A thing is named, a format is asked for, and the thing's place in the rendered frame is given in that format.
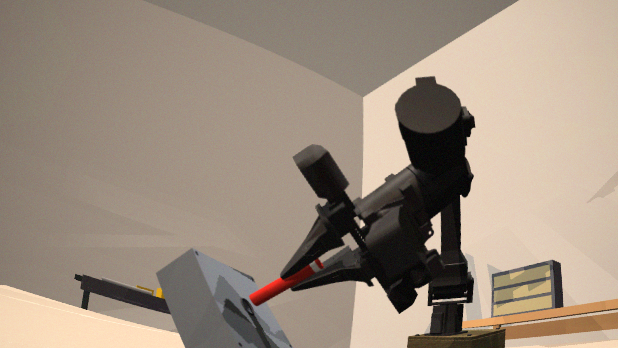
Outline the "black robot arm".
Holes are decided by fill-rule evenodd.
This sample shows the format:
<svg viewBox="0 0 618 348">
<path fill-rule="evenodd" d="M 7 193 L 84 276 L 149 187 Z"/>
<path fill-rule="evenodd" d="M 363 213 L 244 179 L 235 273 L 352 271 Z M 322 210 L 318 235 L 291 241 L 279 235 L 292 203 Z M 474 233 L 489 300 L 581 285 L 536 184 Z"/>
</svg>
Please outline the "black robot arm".
<svg viewBox="0 0 618 348">
<path fill-rule="evenodd" d="M 395 115 L 409 159 L 407 165 L 429 193 L 436 215 L 441 215 L 441 254 L 425 246 L 434 235 L 430 223 L 419 227 L 412 207 L 403 197 L 383 204 L 378 220 L 365 239 L 370 254 L 380 261 L 392 283 L 408 278 L 413 288 L 428 284 L 428 306 L 433 306 L 430 333 L 451 336 L 462 331 L 464 304 L 472 303 L 474 278 L 461 252 L 460 195 L 466 198 L 474 174 L 465 157 L 474 116 L 461 106 L 451 89 L 435 76 L 417 77 L 395 104 Z M 431 231 L 431 234 L 429 232 Z M 466 292 L 467 293 L 464 293 Z M 432 302 L 432 300 L 466 300 Z"/>
</svg>

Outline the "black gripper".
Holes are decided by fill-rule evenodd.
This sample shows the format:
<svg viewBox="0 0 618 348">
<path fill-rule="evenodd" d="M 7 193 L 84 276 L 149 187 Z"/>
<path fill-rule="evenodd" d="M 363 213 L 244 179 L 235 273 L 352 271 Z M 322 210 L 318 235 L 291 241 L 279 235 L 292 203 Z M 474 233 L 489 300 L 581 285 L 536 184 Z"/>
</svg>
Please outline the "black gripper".
<svg viewBox="0 0 618 348">
<path fill-rule="evenodd" d="M 295 255 L 283 268 L 281 279 L 293 276 L 327 251 L 344 246 L 342 237 L 350 232 L 359 246 L 357 249 L 351 250 L 347 245 L 322 262 L 323 269 L 290 289 L 302 291 L 344 281 L 365 282 L 368 287 L 373 287 L 371 279 L 375 277 L 396 311 L 400 314 L 407 310 L 414 304 L 417 291 L 406 277 L 396 283 L 389 281 L 380 261 L 370 254 L 365 239 L 372 224 L 378 220 L 374 212 L 383 204 L 403 197 L 409 201 L 412 216 L 419 227 L 427 222 L 433 226 L 430 219 L 436 216 L 436 210 L 421 181 L 411 170 L 404 168 L 396 175 L 392 173 L 384 178 L 385 183 L 368 196 L 351 202 L 345 192 L 350 183 L 324 147 L 312 144 L 294 155 L 293 159 L 318 198 L 328 202 L 323 207 L 320 204 L 315 206 L 319 216 Z M 370 228 L 363 220 L 365 225 L 359 228 L 354 219 L 356 216 L 364 219 Z"/>
</svg>

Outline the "red peg with white band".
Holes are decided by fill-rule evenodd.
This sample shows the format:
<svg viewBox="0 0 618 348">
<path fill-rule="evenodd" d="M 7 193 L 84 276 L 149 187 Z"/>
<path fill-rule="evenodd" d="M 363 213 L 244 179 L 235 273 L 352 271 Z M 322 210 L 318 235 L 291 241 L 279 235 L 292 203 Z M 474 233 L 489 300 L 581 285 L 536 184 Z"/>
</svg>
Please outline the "red peg with white band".
<svg viewBox="0 0 618 348">
<path fill-rule="evenodd" d="M 289 276 L 285 280 L 282 280 L 281 278 L 276 279 L 273 283 L 271 282 L 262 289 L 260 288 L 260 290 L 256 291 L 254 294 L 249 295 L 250 300 L 255 306 L 260 306 L 262 303 L 268 301 L 274 296 L 279 295 L 285 290 L 290 289 L 290 287 L 302 282 L 304 279 L 312 276 L 323 268 L 324 267 L 321 264 L 320 259 L 317 258 L 314 262 L 307 265 L 293 276 Z"/>
</svg>

